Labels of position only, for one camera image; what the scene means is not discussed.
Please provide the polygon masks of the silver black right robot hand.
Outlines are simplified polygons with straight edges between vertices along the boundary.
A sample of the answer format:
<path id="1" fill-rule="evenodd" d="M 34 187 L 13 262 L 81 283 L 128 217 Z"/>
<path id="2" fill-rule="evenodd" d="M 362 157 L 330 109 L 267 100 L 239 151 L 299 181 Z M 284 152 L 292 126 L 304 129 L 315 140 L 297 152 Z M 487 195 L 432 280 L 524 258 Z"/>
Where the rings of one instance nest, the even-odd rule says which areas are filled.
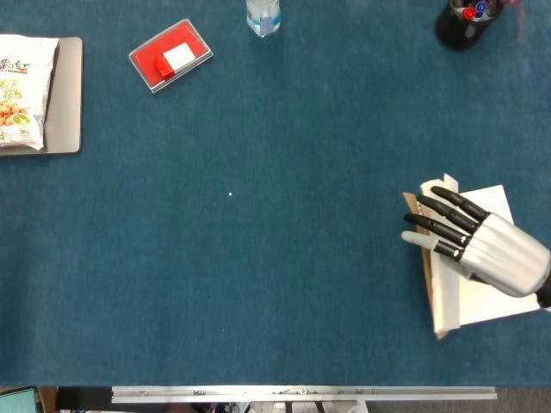
<path id="1" fill-rule="evenodd" d="M 468 198 L 434 185 L 434 199 L 419 194 L 416 201 L 448 220 L 407 213 L 404 221 L 425 230 L 404 231 L 401 238 L 445 256 L 501 293 L 513 298 L 531 294 L 541 308 L 550 307 L 550 250 L 502 216 Z"/>

